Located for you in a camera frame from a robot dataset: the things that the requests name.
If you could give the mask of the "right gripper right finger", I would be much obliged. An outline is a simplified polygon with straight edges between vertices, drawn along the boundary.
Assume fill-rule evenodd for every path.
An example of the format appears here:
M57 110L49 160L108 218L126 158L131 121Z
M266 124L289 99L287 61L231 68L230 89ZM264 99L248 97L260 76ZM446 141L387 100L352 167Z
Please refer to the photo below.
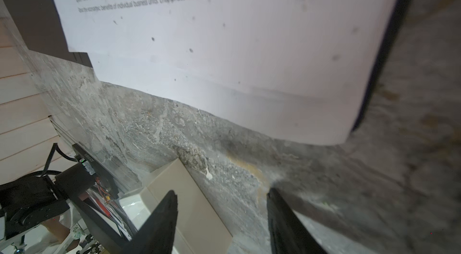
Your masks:
M275 188L267 194L268 230L274 254L326 254Z

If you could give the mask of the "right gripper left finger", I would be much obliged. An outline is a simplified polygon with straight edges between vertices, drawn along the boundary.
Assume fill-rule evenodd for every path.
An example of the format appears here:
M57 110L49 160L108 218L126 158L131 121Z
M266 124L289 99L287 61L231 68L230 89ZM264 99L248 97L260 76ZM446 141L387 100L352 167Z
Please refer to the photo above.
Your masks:
M178 197L170 190L122 249L123 254L171 254L178 218Z

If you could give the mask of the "printed paper sheet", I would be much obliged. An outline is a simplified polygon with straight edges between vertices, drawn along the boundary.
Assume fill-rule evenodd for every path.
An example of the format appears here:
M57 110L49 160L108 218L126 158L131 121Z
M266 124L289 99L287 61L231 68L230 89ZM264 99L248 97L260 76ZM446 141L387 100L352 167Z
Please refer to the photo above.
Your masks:
M101 82L174 100L278 140L342 144L363 105L357 95L321 99L240 92L161 63L108 54L88 56Z
M396 0L54 0L69 50L238 90L360 95Z

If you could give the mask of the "blue folder black inside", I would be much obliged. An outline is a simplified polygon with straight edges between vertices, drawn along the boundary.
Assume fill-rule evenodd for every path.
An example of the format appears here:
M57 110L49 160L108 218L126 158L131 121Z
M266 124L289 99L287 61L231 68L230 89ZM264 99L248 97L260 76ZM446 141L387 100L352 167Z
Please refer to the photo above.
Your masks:
M46 54L91 68L87 53L70 52L67 49L64 32L53 0L3 0L12 20L29 50ZM376 55L366 92L353 130L357 130L364 117L373 91L381 76L392 47L406 19L412 0L397 0L390 17L381 46Z

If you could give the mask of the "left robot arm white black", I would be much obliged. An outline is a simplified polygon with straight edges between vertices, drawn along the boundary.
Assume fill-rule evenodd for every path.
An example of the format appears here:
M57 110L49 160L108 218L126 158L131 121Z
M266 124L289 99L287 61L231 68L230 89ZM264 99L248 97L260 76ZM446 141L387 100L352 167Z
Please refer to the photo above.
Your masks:
M9 240L42 222L65 213L68 200L94 185L96 178L84 166L74 165L49 174L28 174L1 185L1 239Z

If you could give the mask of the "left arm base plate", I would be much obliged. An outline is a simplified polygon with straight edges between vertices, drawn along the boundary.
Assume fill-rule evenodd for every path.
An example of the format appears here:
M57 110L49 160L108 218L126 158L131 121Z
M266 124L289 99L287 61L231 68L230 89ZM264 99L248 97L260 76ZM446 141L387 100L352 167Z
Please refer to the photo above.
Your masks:
M110 254L122 254L136 229L119 202L117 179L80 144L72 145L75 158L87 172L86 200L76 205L90 234Z

